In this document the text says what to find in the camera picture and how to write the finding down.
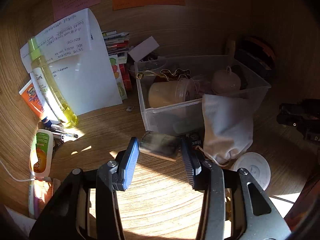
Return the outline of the small blue Max box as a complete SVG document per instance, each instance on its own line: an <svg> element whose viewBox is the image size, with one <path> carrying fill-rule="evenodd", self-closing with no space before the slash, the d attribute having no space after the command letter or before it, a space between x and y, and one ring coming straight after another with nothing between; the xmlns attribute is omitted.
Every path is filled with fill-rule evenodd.
<svg viewBox="0 0 320 240"><path fill-rule="evenodd" d="M179 137L147 131L139 143L139 151L164 160L176 161L180 146Z"/></svg>

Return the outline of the round white lidded container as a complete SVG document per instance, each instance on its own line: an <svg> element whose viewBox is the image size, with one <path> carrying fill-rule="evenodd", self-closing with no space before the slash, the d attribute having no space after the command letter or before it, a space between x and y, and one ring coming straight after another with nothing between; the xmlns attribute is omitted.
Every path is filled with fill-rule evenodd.
<svg viewBox="0 0 320 240"><path fill-rule="evenodd" d="M240 168L247 169L263 190L268 188L271 180L271 169L262 155L255 152L244 153L232 165L231 170L237 171Z"/></svg>

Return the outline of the white drawstring cloth pouch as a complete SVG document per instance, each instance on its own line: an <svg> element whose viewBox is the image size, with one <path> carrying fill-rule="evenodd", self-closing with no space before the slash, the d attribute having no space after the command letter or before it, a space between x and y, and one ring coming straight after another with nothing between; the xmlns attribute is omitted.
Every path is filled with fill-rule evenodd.
<svg viewBox="0 0 320 240"><path fill-rule="evenodd" d="M220 167L239 158L253 143L253 113L247 99L204 94L204 141L200 151Z"/></svg>

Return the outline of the translucent plastic jar with lid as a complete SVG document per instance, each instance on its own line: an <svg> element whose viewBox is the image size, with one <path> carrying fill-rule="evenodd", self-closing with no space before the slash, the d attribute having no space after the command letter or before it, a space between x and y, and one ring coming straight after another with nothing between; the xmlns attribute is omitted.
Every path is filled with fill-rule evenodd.
<svg viewBox="0 0 320 240"><path fill-rule="evenodd" d="M165 107L194 100L196 86L191 79L153 83L148 92L149 105L152 108Z"/></svg>

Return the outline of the pens on desk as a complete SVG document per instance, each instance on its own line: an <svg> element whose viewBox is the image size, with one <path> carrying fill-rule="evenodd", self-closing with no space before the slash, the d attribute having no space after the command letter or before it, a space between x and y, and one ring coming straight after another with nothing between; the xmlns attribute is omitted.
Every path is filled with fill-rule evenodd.
<svg viewBox="0 0 320 240"><path fill-rule="evenodd" d="M75 141L79 138L77 134L69 133L64 130L54 129L52 127L45 127L46 130L52 132L54 139L61 141L62 143Z"/></svg>

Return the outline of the white orange-label squeeze bottle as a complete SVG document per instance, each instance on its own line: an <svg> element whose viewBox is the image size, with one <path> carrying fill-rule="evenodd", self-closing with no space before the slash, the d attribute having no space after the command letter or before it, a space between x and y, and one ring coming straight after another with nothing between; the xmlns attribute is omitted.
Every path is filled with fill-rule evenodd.
<svg viewBox="0 0 320 240"><path fill-rule="evenodd" d="M51 131L38 129L29 155L29 169L37 179L49 177L53 157L54 137Z"/></svg>

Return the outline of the yellow-green spray bottle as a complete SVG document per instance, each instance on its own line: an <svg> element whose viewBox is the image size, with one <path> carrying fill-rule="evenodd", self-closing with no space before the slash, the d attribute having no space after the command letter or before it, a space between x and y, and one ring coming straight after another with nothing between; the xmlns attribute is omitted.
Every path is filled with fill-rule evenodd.
<svg viewBox="0 0 320 240"><path fill-rule="evenodd" d="M29 54L31 58L31 68L36 77L42 96L46 103L65 128L73 128L78 124L78 117L72 111L65 100L58 85L52 75L46 58L41 53L36 38L32 37L28 41Z"/></svg>

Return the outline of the clear plastic storage bin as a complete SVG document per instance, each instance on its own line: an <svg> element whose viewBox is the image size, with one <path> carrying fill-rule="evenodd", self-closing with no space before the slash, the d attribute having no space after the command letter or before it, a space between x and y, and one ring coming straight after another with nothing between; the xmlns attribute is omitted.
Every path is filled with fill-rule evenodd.
<svg viewBox="0 0 320 240"><path fill-rule="evenodd" d="M137 79L140 112L144 127L168 135L179 136L203 127L202 96L214 94L211 88L213 75L218 70L226 69L226 55L166 57L163 69L174 73L175 70L189 70L191 80L196 86L194 100L170 106L152 108L148 101L148 92L158 76Z"/></svg>

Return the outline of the yellow cream tube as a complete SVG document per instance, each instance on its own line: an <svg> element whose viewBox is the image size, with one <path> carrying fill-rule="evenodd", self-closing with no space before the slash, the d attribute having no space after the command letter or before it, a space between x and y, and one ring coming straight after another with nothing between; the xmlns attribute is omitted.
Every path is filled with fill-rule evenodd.
<svg viewBox="0 0 320 240"><path fill-rule="evenodd" d="M234 61L234 54L235 54L234 40L230 40L227 42L227 53L228 53L227 61L228 61L228 64L231 65Z"/></svg>

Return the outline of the clear bowl of trinkets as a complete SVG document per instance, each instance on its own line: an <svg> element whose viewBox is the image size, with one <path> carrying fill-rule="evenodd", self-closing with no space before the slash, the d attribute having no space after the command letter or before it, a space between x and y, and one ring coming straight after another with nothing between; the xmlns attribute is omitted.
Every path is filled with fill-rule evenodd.
<svg viewBox="0 0 320 240"><path fill-rule="evenodd" d="M165 57L159 57L156 60L150 61L139 61L135 62L134 65L129 68L129 72L133 77L140 80L149 76L161 76L160 71L166 63L167 59Z"/></svg>

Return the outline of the fruit sticker sheet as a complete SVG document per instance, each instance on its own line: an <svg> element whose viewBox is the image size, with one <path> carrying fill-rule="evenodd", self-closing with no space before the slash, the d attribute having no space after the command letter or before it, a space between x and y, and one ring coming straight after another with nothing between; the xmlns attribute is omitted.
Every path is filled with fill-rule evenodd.
<svg viewBox="0 0 320 240"><path fill-rule="evenodd" d="M125 90L125 86L124 86L121 71L120 71L118 56L117 55L110 55L109 59L110 59L113 73L114 73L114 77L116 79L116 83L117 83L120 97L122 100L125 100L125 99L127 99L127 93Z"/></svg>

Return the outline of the orange sunscreen tube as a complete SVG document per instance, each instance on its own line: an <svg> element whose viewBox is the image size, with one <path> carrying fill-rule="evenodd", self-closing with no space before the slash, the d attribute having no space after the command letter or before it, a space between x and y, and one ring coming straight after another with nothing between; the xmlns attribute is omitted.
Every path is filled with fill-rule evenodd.
<svg viewBox="0 0 320 240"><path fill-rule="evenodd" d="M50 128L53 124L49 118L49 115L52 113L52 111L50 110L47 103L39 98L32 80L29 80L23 86L23 88L19 91L19 94L27 103L29 108L41 120L43 125L47 128Z"/></svg>

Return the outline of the white handwritten paper sheet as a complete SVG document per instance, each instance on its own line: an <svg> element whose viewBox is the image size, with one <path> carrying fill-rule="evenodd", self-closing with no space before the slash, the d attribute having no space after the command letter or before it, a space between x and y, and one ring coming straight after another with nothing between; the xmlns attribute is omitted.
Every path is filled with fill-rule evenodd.
<svg viewBox="0 0 320 240"><path fill-rule="evenodd" d="M76 115L122 103L99 23L90 9L62 18L35 39Z"/></svg>

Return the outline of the stack of books and cards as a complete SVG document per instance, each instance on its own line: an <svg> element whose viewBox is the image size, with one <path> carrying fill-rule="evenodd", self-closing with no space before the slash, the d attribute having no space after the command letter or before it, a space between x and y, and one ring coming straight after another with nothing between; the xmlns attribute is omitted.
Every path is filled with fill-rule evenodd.
<svg viewBox="0 0 320 240"><path fill-rule="evenodd" d="M108 54L118 55L130 51L130 33L113 31L102 31Z"/></svg>

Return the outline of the small white box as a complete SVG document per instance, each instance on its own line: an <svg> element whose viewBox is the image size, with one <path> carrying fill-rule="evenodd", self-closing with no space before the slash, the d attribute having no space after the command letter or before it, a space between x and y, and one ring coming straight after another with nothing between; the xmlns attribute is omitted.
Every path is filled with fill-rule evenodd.
<svg viewBox="0 0 320 240"><path fill-rule="evenodd" d="M133 61L138 62L149 55L151 52L156 50L158 47L159 44L157 43L157 41L152 36L150 36L142 43L135 46L135 48L131 49L129 51L129 55L133 59Z"/></svg>

